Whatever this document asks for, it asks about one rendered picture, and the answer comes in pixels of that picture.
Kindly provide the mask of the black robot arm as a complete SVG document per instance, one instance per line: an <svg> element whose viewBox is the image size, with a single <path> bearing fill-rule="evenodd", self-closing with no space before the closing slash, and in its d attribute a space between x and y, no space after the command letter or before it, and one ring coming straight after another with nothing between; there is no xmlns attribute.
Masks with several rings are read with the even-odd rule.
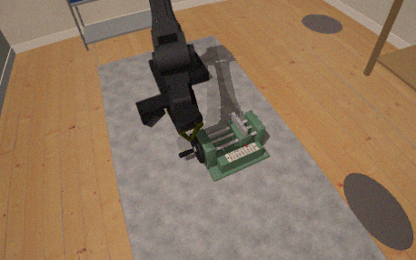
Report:
<svg viewBox="0 0 416 260"><path fill-rule="evenodd" d="M149 0L149 3L154 67L158 79L165 80L167 89L160 95L136 103L141 121L153 127L166 114L164 109L167 108L174 122L191 123L199 115L191 81L191 73L195 72L194 65L197 65L194 46L186 44L169 0Z"/></svg>

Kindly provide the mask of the green bench vise with handwheel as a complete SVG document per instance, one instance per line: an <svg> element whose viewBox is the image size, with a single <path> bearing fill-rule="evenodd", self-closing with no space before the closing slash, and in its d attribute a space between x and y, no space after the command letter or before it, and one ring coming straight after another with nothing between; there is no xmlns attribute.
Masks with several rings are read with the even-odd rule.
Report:
<svg viewBox="0 0 416 260"><path fill-rule="evenodd" d="M227 130L229 132L218 135ZM232 119L227 121L226 127L210 134L206 134L204 129L199 130L190 141L195 148L183 151L179 156L182 158L194 152L215 182L270 157L262 147L264 133L265 126L252 110L245 113L242 121L232 112ZM209 138L214 135L218 136Z"/></svg>

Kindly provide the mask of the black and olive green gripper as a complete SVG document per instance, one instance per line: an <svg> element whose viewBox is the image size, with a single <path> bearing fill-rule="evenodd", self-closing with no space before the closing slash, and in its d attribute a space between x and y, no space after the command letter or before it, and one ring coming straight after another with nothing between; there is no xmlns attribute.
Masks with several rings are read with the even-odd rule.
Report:
<svg viewBox="0 0 416 260"><path fill-rule="evenodd" d="M190 142L194 140L198 131L203 127L203 116L199 111L198 117L195 120L193 120L191 123L179 124L173 121L173 124L178 134L184 137L188 142ZM190 130L193 130L193 133L191 136L188 136L185 132L190 131Z"/></svg>

